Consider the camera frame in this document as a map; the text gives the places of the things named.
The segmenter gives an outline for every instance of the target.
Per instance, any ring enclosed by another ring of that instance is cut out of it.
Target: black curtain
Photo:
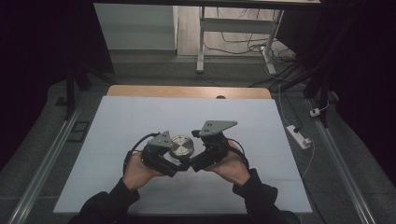
[[[337,50],[331,85],[339,114],[396,186],[395,11],[392,1],[366,1]]]
[[[1,155],[13,155],[70,66],[114,73],[91,1],[0,1]]]

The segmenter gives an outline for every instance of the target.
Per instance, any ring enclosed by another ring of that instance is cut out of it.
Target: white surface
[[[54,212],[78,212],[95,193],[112,190],[122,175],[127,151],[148,133],[187,135],[194,141],[194,155],[200,153],[202,141],[191,131],[200,130],[209,119],[238,121],[224,134],[242,144],[262,182],[278,188],[276,205],[281,210],[312,212],[273,100],[115,96],[103,98]],[[232,184],[205,171],[157,177],[139,192],[141,199],[130,207],[131,213],[246,213],[243,199],[232,193]]]
[[[95,3],[108,49],[176,49],[177,7]]]

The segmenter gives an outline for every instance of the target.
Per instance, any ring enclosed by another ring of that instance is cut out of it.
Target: cable
[[[219,10],[218,7],[216,8],[216,11],[217,11],[217,13],[218,13],[218,18],[220,18],[220,15],[221,15],[222,18],[224,18],[224,16],[222,15],[222,13],[220,12],[220,10]],[[239,19],[239,18],[245,16],[245,14],[246,14],[247,11],[248,11],[248,9],[247,9],[247,8],[244,8],[244,9],[242,10],[242,13],[241,13],[242,15],[239,16],[237,19]],[[260,10],[257,12],[256,20],[259,18],[259,13],[260,13]],[[250,37],[249,40],[227,40],[227,39],[225,39],[225,37],[224,37],[224,33],[223,33],[223,32],[220,32],[220,33],[221,33],[221,37],[222,37],[222,39],[224,40],[224,42],[227,42],[227,43],[246,43],[246,42],[247,42],[247,44],[248,44],[249,42],[253,42],[253,41],[264,41],[264,40],[268,40],[268,38],[264,38],[264,39],[253,39],[253,40],[252,40],[251,37]]]
[[[274,13],[273,13],[273,21],[275,20],[275,12],[276,12],[276,10],[274,9]]]
[[[283,59],[283,58],[281,58],[279,56],[275,56],[274,51],[272,49],[271,49],[271,54],[272,54],[271,59],[274,60],[277,63],[293,63],[293,62],[295,62],[294,58],[289,58],[291,60],[285,60],[285,59]]]
[[[251,52],[261,52],[261,47],[265,47],[266,44],[267,43],[265,42],[265,43],[262,43],[262,44],[255,44],[255,45],[250,45],[250,46],[247,46],[247,47],[248,47],[248,49]]]
[[[283,108],[282,108],[282,101],[280,100],[280,85],[279,85],[279,92],[278,92],[278,97],[279,97],[279,105],[280,105],[280,111],[282,113],[282,119],[285,120],[285,122],[290,126],[288,121],[285,119],[285,115],[283,114]]]
[[[209,83],[212,83],[212,84],[215,85],[215,86],[222,87],[222,86],[219,85],[218,83],[216,83],[216,82],[214,82],[214,81],[211,81],[211,80],[209,80],[209,79],[207,79],[206,81],[209,82]]]
[[[131,149],[132,152],[134,152],[136,150],[136,148],[140,145],[140,143],[142,143],[144,140],[146,140],[149,137],[155,137],[160,133],[149,133],[148,135],[142,137],[142,139],[140,139],[135,145],[134,147]]]
[[[212,48],[208,47],[208,46],[205,44],[205,42],[204,42],[204,46],[205,46],[205,48],[207,48],[207,49],[212,49]],[[225,52],[225,53],[230,53],[230,54],[246,54],[246,53],[250,53],[250,50],[248,50],[248,51],[243,51],[243,52],[230,52],[230,51],[227,51],[227,50],[224,50],[224,49],[212,49],[212,50],[217,50],[217,51],[221,51],[221,52]]]
[[[282,71],[282,73],[284,73],[284,72],[286,72],[289,68],[291,68],[290,70],[289,70],[289,72],[285,75],[285,76],[283,76],[283,77],[288,77],[295,69],[297,69],[298,67],[299,67],[300,65],[298,64],[298,63],[292,63],[291,65],[289,65],[289,67],[287,67],[285,70],[283,70]],[[286,80],[286,81],[290,81],[289,79],[285,79],[285,78],[278,78],[279,80]],[[278,81],[276,81],[276,82],[274,82],[269,88],[268,88],[268,90],[269,91],[272,91],[271,89],[277,84],[277,83],[279,83],[279,80]]]
[[[319,111],[325,110],[329,106],[329,100],[327,100],[327,105],[324,108],[321,108]]]
[[[278,79],[278,81],[279,81],[279,80],[290,81],[290,79],[285,79],[285,78],[282,78],[282,77],[274,77],[274,76],[271,76],[271,73],[270,73],[270,71],[268,71],[268,67],[267,67],[267,66],[265,66],[265,71],[267,72],[268,77],[272,77],[272,78],[274,78],[274,79]]]
[[[244,153],[244,155],[245,155],[245,150],[244,150],[244,148],[242,147],[241,144],[239,144],[236,140],[233,140],[232,138],[227,138],[227,140],[233,141],[233,142],[235,142],[236,144],[238,144],[238,146],[240,146],[241,149],[242,149],[242,153]]]
[[[291,109],[293,110],[293,113],[294,113],[295,117],[297,118],[297,120],[299,120],[299,122],[300,122],[300,124],[301,124],[301,126],[300,126],[300,127],[297,127],[297,128],[298,128],[299,130],[301,130],[301,129],[304,127],[303,121],[300,119],[299,114],[297,114],[296,110],[294,109],[294,106],[291,104],[291,101],[290,101],[290,99],[289,99],[289,97],[288,97],[288,95],[287,95],[286,93],[285,93],[285,96],[286,96],[286,99],[287,99],[288,102],[289,102],[289,105],[291,106]]]
[[[312,147],[313,147],[313,149],[312,149],[312,157],[311,157],[311,160],[309,161],[308,166],[306,167],[305,172],[304,172],[303,176],[301,177],[301,179],[304,179],[306,173],[309,170],[309,167],[311,166],[311,162],[314,159],[314,155],[315,155],[315,142],[314,142],[314,140],[312,138],[310,138],[310,140],[312,142]]]
[[[278,75],[278,76],[282,75],[284,72],[286,72],[286,71],[287,71],[289,68],[291,68],[293,65],[294,65],[294,63],[291,64],[291,65],[289,65],[287,68],[285,68],[282,72],[278,73],[277,75]],[[269,77],[269,78],[267,78],[267,79],[265,79],[265,80],[263,80],[263,81],[255,82],[255,83],[249,85],[248,88],[251,88],[251,87],[256,86],[256,85],[259,85],[259,84],[262,84],[262,83],[267,82],[267,81],[270,81],[270,80],[272,80],[272,79],[274,79],[274,78],[273,78],[273,77]]]

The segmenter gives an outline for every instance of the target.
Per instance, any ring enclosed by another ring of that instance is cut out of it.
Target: black sleeve
[[[120,179],[110,193],[100,192],[92,196],[81,208],[78,215],[68,223],[126,223],[129,206],[140,198],[137,191],[131,192]]]
[[[256,169],[251,169],[250,179],[242,186],[233,185],[233,193],[245,199],[247,213],[253,223],[286,224],[275,206],[277,189],[263,184]]]

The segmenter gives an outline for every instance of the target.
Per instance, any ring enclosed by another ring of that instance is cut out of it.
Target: white wall
[[[177,48],[175,7],[123,4],[94,6],[108,49]]]

